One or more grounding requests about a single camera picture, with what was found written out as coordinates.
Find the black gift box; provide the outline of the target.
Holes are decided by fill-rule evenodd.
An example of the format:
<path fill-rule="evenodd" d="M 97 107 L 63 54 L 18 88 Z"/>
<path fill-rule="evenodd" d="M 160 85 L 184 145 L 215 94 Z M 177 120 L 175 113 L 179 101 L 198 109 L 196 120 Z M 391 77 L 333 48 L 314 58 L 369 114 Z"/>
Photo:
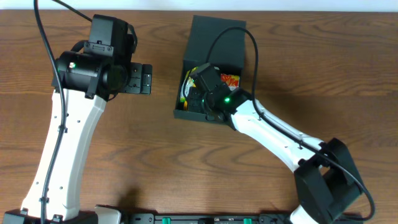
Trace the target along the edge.
<path fill-rule="evenodd" d="M 245 59 L 245 33 L 231 30 L 219 37 L 219 34 L 229 27 L 245 28 L 246 22 L 217 17 L 194 15 L 188 37 L 180 83 L 174 108 L 174 118 L 205 123 L 204 115 L 191 112 L 180 103 L 180 89 L 186 73 L 194 67 L 210 62 L 219 68 L 221 73 L 239 75 L 243 79 Z"/>

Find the bright red Pringles can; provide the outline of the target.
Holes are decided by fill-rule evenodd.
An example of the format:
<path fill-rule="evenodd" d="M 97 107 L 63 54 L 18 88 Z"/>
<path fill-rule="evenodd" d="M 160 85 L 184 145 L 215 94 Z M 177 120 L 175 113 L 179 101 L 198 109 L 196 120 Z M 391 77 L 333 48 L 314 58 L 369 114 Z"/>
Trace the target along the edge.
<path fill-rule="evenodd" d="M 221 81 L 225 82 L 231 91 L 237 89 L 240 83 L 240 76 L 239 75 L 227 75 L 222 73 L 220 75 Z"/>

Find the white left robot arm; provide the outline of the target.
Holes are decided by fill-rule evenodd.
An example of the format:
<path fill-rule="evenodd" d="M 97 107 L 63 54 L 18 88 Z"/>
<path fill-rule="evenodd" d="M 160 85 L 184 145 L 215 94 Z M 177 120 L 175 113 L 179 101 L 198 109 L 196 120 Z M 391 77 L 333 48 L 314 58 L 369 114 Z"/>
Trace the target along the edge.
<path fill-rule="evenodd" d="M 52 117 L 39 168 L 19 209 L 4 223 L 126 223 L 107 205 L 80 208 L 80 190 L 91 138 L 110 95 L 148 95 L 152 65 L 133 63 L 131 54 L 66 51 L 57 59 Z"/>

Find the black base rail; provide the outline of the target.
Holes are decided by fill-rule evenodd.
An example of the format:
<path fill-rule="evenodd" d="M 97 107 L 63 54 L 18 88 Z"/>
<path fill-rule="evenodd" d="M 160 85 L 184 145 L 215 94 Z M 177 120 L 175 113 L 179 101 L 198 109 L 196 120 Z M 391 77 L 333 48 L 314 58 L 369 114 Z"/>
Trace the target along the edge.
<path fill-rule="evenodd" d="M 159 215 L 156 213 L 127 213 L 116 207 L 96 205 L 99 223 L 123 224 L 316 224 L 303 213 L 265 213 L 260 215 Z"/>

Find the green white snack packet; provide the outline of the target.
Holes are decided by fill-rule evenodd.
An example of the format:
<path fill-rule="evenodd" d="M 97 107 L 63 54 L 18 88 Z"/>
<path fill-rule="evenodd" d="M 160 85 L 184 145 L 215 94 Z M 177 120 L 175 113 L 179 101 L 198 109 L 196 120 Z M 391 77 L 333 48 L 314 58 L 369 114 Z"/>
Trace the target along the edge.
<path fill-rule="evenodd" d="M 194 87 L 194 88 L 196 87 L 195 81 L 192 79 L 190 74 L 193 73 L 194 71 L 196 71 L 197 68 L 198 67 L 194 67 L 193 69 L 189 70 L 185 75 L 184 81 L 183 81 L 181 89 L 180 89 L 180 99 L 179 99 L 180 103 L 186 102 L 186 100 L 189 96 L 191 87 Z"/>

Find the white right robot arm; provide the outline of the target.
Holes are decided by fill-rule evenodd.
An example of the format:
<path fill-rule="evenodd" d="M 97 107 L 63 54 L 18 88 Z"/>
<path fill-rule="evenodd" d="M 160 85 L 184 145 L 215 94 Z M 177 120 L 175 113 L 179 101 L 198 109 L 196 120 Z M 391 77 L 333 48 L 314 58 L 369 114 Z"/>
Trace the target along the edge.
<path fill-rule="evenodd" d="M 362 223 L 367 219 L 345 210 L 367 192 L 346 145 L 324 142 L 285 123 L 242 90 L 223 85 L 182 87 L 187 108 L 201 108 L 206 117 L 253 138 L 294 174 L 300 205 L 283 223 Z"/>

